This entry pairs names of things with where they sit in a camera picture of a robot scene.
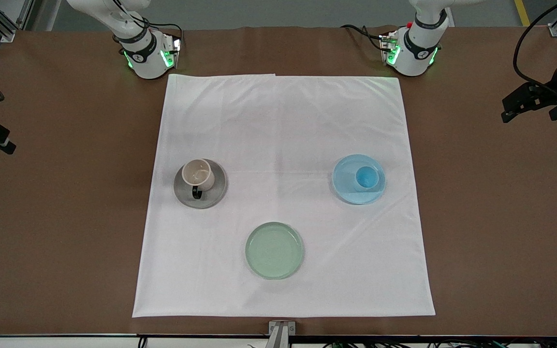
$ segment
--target table surface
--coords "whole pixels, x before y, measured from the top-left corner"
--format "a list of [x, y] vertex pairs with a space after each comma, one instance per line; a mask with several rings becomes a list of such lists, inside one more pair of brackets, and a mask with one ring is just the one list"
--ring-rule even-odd
[[[557, 335], [557, 122], [505, 125], [523, 28], [450, 28], [399, 77], [437, 315], [297, 319], [300, 334]], [[186, 32], [174, 73], [396, 76], [347, 29]], [[537, 27], [522, 69], [547, 81]], [[132, 319], [166, 76], [135, 77], [110, 33], [20, 32], [0, 48], [0, 334], [267, 332], [269, 319]]]

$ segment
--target mug handle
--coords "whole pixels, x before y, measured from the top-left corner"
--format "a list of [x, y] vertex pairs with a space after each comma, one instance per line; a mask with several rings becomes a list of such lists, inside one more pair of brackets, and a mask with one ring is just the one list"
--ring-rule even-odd
[[203, 194], [203, 191], [199, 191], [199, 187], [192, 187], [192, 197], [195, 200], [200, 200], [201, 194]]

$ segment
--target green indicator light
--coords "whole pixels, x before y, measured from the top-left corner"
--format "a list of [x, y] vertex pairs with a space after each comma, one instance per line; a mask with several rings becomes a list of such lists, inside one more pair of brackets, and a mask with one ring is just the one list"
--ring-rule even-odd
[[166, 59], [168, 57], [168, 55], [169, 55], [168, 52], [165, 53], [165, 52], [161, 51], [161, 56], [163, 58], [164, 65], [166, 65], [168, 68], [170, 68], [170, 67], [173, 66], [174, 63], [173, 63], [173, 59], [171, 59], [171, 58]]
[[438, 48], [435, 48], [435, 51], [433, 51], [433, 55], [431, 55], [431, 60], [429, 61], [429, 65], [433, 64], [433, 60], [435, 59], [435, 54], [438, 52]]
[[399, 45], [396, 46], [396, 50], [393, 50], [393, 54], [388, 56], [388, 64], [390, 65], [394, 65], [394, 63], [396, 62], [396, 57], [398, 57], [398, 54], [401, 52], [401, 48]]
[[124, 57], [126, 57], [126, 60], [128, 61], [128, 66], [130, 66], [130, 68], [132, 69], [132, 62], [130, 62], [130, 58], [128, 58], [128, 53], [126, 53], [126, 51], [124, 51]]

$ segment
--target gray plate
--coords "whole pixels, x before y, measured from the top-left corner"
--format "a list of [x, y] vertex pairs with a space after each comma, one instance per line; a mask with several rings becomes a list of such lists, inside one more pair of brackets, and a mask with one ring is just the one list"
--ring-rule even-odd
[[182, 178], [182, 166], [179, 168], [177, 174], [175, 174], [175, 180], [173, 180], [173, 192], [177, 199], [182, 202], [183, 205], [191, 207], [194, 209], [206, 209], [216, 205], [220, 202], [225, 192], [227, 191], [227, 176], [225, 171], [216, 162], [210, 161], [208, 159], [207, 163], [210, 163], [210, 168], [214, 173], [214, 186], [207, 191], [204, 191], [201, 195], [200, 200], [195, 200], [192, 196], [192, 186], [184, 182]]

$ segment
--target yellow tape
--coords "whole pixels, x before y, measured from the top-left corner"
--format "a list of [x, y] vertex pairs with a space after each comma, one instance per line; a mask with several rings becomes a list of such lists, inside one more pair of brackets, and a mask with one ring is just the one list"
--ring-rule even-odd
[[523, 0], [515, 0], [515, 7], [517, 7], [519, 19], [521, 19], [521, 25], [524, 27], [530, 26], [530, 19], [528, 18], [528, 13], [526, 12]]

